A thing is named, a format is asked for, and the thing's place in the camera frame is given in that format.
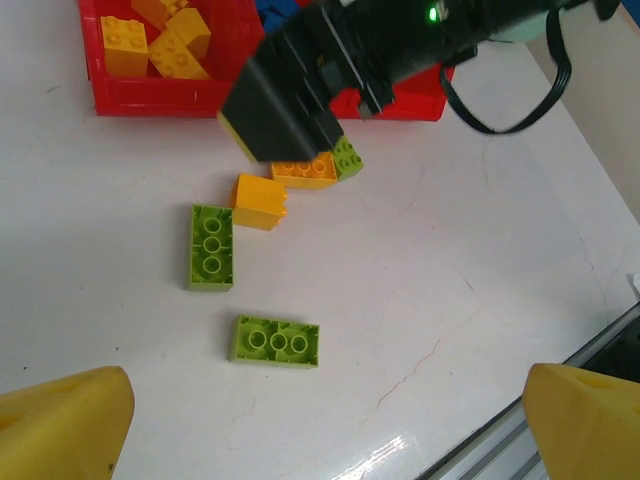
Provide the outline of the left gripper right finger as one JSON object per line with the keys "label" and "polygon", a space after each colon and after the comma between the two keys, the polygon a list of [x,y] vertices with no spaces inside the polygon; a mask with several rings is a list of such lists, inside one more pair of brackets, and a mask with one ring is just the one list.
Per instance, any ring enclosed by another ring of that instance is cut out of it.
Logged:
{"label": "left gripper right finger", "polygon": [[640,480],[640,383],[538,363],[522,401],[550,480]]}

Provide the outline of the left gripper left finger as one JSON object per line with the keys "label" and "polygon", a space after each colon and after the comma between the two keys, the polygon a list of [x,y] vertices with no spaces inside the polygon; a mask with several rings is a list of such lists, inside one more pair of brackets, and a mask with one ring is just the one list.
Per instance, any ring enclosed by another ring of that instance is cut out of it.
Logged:
{"label": "left gripper left finger", "polygon": [[0,480],[111,480],[134,408],[118,366],[0,394]]}

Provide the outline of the yellow lego brick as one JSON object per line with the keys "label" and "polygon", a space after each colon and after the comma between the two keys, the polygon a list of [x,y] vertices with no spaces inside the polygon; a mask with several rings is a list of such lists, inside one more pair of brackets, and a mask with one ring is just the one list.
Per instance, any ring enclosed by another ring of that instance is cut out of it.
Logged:
{"label": "yellow lego brick", "polygon": [[131,0],[131,8],[158,30],[163,30],[176,13],[189,7],[189,0]]}
{"label": "yellow lego brick", "polygon": [[271,231],[287,215],[285,187],[274,180],[241,173],[231,194],[236,225]]}
{"label": "yellow lego brick", "polygon": [[333,156],[329,152],[321,153],[309,162],[274,162],[271,164],[271,176],[274,181],[293,189],[324,189],[338,181]]}
{"label": "yellow lego brick", "polygon": [[102,16],[100,21],[107,73],[113,77],[145,77],[149,50],[144,24],[114,16]]}
{"label": "yellow lego brick", "polygon": [[178,36],[196,59],[206,58],[211,31],[196,8],[179,10],[167,21],[166,27]]}
{"label": "yellow lego brick", "polygon": [[164,30],[149,46],[149,58],[163,78],[209,80],[210,76],[171,30]]}

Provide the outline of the green lego brick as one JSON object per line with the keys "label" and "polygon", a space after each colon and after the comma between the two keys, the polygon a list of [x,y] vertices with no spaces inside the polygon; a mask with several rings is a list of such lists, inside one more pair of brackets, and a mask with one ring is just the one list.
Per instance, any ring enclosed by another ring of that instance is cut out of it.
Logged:
{"label": "green lego brick", "polygon": [[187,286],[191,290],[229,291],[234,284],[233,211],[193,205]]}
{"label": "green lego brick", "polygon": [[319,365],[319,326],[239,315],[233,322],[229,359],[311,369]]}
{"label": "green lego brick", "polygon": [[346,136],[342,136],[339,139],[331,154],[338,181],[344,181],[355,176],[363,168],[361,156],[356,152]]}

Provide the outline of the blue lego brick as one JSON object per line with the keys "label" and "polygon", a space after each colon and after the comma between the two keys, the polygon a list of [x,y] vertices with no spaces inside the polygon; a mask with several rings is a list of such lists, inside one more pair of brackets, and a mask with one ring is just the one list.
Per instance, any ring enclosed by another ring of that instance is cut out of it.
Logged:
{"label": "blue lego brick", "polygon": [[300,10],[296,0],[255,0],[255,6],[266,34],[281,28]]}

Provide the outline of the aluminium table frame rail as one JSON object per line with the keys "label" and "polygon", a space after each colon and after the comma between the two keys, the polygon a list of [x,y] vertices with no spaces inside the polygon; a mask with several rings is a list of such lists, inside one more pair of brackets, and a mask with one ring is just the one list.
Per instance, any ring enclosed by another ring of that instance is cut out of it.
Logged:
{"label": "aluminium table frame rail", "polygon": [[[640,301],[565,363],[640,383]],[[549,480],[522,401],[514,400],[416,480]]]}

